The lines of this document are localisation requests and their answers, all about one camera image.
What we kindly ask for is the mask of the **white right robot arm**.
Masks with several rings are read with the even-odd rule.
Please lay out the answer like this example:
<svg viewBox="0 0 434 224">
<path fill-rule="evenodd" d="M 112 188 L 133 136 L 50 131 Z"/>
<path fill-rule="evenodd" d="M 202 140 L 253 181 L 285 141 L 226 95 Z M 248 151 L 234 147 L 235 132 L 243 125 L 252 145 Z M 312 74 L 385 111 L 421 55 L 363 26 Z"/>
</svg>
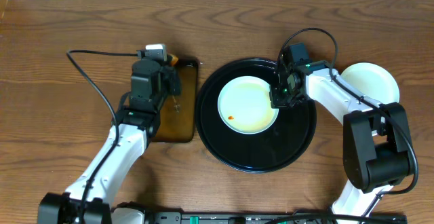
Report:
<svg viewBox="0 0 434 224">
<path fill-rule="evenodd" d="M 306 101 L 323 105 L 343 126 L 343 165 L 348 181 L 329 214 L 312 220 L 333 223 L 375 223 L 375 205 L 386 195 L 415 187 L 418 160 L 405 109 L 385 104 L 345 81 L 331 63 L 310 58 L 278 60 L 279 77 L 271 86 L 271 104 L 293 107 Z"/>
</svg>

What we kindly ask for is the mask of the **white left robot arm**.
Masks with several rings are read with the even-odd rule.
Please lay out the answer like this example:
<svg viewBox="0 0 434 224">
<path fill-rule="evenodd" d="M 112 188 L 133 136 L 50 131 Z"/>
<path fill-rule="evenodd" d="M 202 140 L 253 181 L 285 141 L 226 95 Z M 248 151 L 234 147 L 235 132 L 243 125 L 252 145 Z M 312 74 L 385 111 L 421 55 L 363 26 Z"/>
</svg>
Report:
<svg viewBox="0 0 434 224">
<path fill-rule="evenodd" d="M 160 126 L 160 110 L 181 92 L 178 58 L 142 58 L 132 65 L 131 90 L 112 112 L 106 142 L 84 173 L 63 194 L 47 193 L 38 223 L 111 223 L 111 204 L 134 162 Z"/>
</svg>

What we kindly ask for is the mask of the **light blue plate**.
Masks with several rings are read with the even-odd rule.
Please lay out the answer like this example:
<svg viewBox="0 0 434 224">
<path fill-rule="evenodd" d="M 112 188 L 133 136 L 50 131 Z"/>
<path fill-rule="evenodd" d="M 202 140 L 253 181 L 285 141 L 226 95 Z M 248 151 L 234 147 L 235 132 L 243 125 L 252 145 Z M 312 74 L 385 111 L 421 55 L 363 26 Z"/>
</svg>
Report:
<svg viewBox="0 0 434 224">
<path fill-rule="evenodd" d="M 279 114 L 271 106 L 270 85 L 254 76 L 230 80 L 221 89 L 217 100 L 222 121 L 241 134 L 258 134 L 271 127 Z"/>
</svg>

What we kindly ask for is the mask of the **pale green plate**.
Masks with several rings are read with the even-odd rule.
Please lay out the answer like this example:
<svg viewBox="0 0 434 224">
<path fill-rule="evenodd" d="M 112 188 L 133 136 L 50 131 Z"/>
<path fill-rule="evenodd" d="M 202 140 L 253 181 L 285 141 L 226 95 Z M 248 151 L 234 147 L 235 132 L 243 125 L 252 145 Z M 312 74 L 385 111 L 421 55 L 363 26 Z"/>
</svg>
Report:
<svg viewBox="0 0 434 224">
<path fill-rule="evenodd" d="M 368 62 L 352 64 L 340 76 L 370 98 L 384 104 L 399 102 L 400 91 L 395 78 L 377 64 Z"/>
</svg>

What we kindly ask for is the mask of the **orange sponge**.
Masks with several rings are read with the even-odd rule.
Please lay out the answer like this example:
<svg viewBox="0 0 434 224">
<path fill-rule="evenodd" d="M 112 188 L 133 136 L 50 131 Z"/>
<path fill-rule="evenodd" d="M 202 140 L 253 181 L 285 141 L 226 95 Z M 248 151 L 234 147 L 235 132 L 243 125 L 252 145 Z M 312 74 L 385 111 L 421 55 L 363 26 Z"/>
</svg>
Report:
<svg viewBox="0 0 434 224">
<path fill-rule="evenodd" d="M 174 67 L 174 66 L 176 66 L 177 62 L 179 61 L 179 58 L 173 54 L 168 54 L 167 60 L 170 62 L 170 66 Z"/>
</svg>

